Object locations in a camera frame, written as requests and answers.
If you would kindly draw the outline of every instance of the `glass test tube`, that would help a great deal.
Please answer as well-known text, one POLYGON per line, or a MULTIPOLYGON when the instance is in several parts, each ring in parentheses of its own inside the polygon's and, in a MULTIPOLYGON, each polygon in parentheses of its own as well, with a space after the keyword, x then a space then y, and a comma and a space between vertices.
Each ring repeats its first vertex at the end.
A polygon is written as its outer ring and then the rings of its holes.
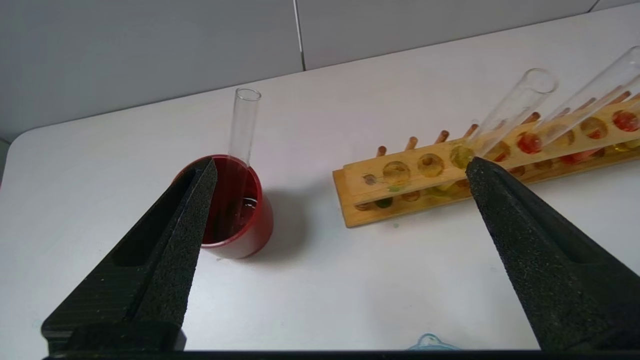
POLYGON ((249 158, 253 144, 253 130, 262 95, 249 88, 236 89, 234 113, 229 139, 229 159, 223 176, 225 194, 220 200, 220 215, 216 237, 219 241, 233 236, 241 228, 240 214, 244 203, 246 178, 249 173, 249 158))
MULTIPOLYGON (((539 121, 531 132, 519 139, 518 147, 527 154, 540 152, 544 146, 556 141, 600 108, 615 101, 638 81, 640 46, 635 46, 558 106, 549 116, 539 121)), ((594 136, 598 136, 598 133, 589 137, 597 138, 594 136)))
POLYGON ((527 119, 557 86, 556 77, 549 71, 527 70, 467 141, 451 151, 453 165, 466 168, 474 156, 498 162, 506 160, 509 147, 500 141, 527 119))

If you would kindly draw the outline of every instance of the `red liquid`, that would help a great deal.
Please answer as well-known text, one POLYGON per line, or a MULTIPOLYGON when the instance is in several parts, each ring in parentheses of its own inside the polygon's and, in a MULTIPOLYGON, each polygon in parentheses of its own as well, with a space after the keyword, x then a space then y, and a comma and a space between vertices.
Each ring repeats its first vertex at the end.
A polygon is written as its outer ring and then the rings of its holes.
POLYGON ((262 193, 258 175, 252 168, 248 168, 244 182, 244 196, 241 199, 239 217, 235 226, 241 227, 241 229, 239 231, 236 229, 235 234, 227 239, 220 239, 215 235, 219 232, 217 229, 219 215, 224 213, 221 210, 223 209, 221 200, 226 194, 222 192, 222 189, 230 188, 233 190, 240 187, 237 179, 229 181, 227 161, 229 159, 239 160, 224 154, 205 156, 201 160, 205 158, 210 158, 215 163, 218 170, 218 182, 213 191, 210 206, 208 206, 209 216, 202 236, 202 249, 226 259, 243 259, 254 255, 267 244, 273 232, 273 210, 266 194, 262 193))
POLYGON ((239 160, 214 158, 218 182, 211 199, 204 243, 231 238, 253 215, 257 187, 248 169, 239 160))
POLYGON ((587 136, 589 138, 592 138, 592 139, 595 139, 595 140, 601 139, 602 138, 602 132, 600 130, 594 130, 594 131, 590 132, 589 134, 587 134, 587 136))
POLYGON ((591 155, 595 154, 600 150, 602 149, 592 149, 592 150, 587 150, 582 152, 576 152, 575 154, 561 156, 560 161, 562 161, 567 165, 574 165, 579 163, 582 160, 585 160, 586 158, 590 157, 591 155))
POLYGON ((523 133, 518 139, 518 147, 526 154, 536 154, 542 150, 542 140, 536 134, 523 133))
POLYGON ((622 131, 636 131, 640 129, 640 121, 634 113, 629 111, 618 110, 613 113, 613 123, 622 131))
POLYGON ((502 154, 498 155, 498 157, 495 158, 494 161, 499 163, 501 161, 504 161, 506 158, 507 158, 507 153, 503 152, 502 154))

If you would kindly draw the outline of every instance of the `black foam pad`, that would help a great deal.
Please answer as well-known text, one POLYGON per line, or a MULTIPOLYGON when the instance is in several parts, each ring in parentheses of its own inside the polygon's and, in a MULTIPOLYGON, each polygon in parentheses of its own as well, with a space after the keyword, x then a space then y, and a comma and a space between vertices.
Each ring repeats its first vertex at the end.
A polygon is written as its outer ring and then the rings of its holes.
POLYGON ((500 166, 474 158, 467 177, 540 348, 640 348, 633 271, 500 166))
POLYGON ((176 178, 42 324, 50 353, 63 350, 81 327, 89 341, 111 333, 95 324, 163 322, 179 331, 216 180, 210 158, 176 178))

